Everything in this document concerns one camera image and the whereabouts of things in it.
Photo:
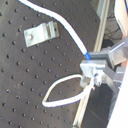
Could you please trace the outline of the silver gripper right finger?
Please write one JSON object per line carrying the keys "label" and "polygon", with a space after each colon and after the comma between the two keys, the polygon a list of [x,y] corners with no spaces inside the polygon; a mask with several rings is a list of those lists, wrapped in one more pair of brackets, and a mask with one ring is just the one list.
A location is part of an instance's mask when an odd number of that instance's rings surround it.
{"label": "silver gripper right finger", "polygon": [[92,59],[106,59],[108,66],[114,68],[128,59],[128,39],[122,39],[112,47],[103,48],[98,52],[90,52]]}

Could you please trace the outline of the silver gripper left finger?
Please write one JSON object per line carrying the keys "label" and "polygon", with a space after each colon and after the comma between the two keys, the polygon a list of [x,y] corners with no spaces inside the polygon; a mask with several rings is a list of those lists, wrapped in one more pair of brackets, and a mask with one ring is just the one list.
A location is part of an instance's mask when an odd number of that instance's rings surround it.
{"label": "silver gripper left finger", "polygon": [[80,63],[80,68],[83,72],[83,75],[86,78],[94,78],[94,84],[100,86],[105,73],[103,70],[107,66],[105,60],[83,60]]}

